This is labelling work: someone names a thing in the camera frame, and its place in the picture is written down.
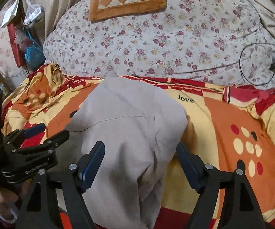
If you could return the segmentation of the person's left hand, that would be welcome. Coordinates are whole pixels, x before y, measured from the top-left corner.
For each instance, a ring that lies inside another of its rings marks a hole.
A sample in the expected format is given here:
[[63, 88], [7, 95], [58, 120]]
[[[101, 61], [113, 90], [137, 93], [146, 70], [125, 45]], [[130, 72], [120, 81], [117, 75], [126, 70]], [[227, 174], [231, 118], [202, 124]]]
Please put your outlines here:
[[5, 225], [5, 227], [11, 227], [17, 220], [9, 205], [22, 199], [27, 194], [30, 185], [31, 180], [23, 182], [18, 186], [18, 194], [4, 188], [0, 189], [0, 221]]

